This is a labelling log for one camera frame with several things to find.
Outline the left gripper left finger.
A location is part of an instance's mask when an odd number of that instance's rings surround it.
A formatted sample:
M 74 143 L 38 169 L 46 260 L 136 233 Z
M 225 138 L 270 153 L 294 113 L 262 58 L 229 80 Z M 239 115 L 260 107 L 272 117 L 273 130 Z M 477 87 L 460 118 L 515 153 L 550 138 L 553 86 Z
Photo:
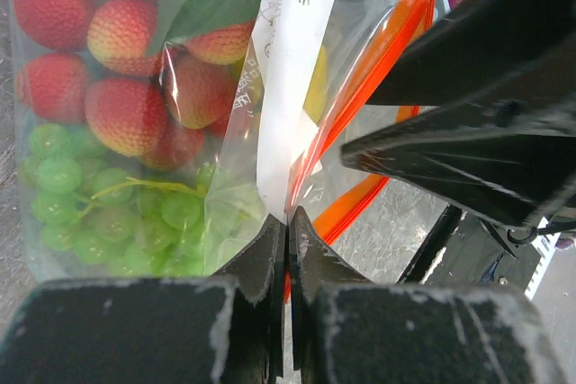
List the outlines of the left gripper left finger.
M 42 283 L 1 344 L 4 383 L 273 383 L 283 374 L 286 227 L 206 278 Z

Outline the clear zip top bag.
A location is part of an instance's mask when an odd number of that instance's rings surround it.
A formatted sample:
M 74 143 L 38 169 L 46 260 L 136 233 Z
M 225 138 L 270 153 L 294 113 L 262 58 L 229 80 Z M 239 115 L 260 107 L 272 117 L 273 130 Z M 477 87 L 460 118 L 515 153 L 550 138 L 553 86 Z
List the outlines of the clear zip top bag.
M 24 253 L 40 281 L 204 276 L 266 219 L 332 243 L 390 187 L 337 146 L 436 0 L 9 0 Z

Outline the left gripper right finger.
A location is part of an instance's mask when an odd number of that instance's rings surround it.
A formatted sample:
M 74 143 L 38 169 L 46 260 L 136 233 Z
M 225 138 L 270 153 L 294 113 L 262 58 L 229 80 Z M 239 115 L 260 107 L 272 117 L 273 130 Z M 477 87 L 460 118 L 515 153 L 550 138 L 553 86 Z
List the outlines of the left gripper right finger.
M 292 217 L 293 366 L 305 383 L 563 383 L 541 318 L 498 284 L 379 285 Z

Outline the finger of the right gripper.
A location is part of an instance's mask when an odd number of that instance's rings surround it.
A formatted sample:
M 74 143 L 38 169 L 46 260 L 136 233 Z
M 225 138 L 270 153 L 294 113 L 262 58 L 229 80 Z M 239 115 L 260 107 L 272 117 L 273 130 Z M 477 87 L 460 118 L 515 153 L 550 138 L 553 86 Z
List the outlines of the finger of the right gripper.
M 436 108 L 347 142 L 340 160 L 503 227 L 534 226 L 575 200 L 575 99 Z
M 539 58 L 575 29 L 575 0 L 463 0 L 411 43 L 370 105 L 457 100 Z

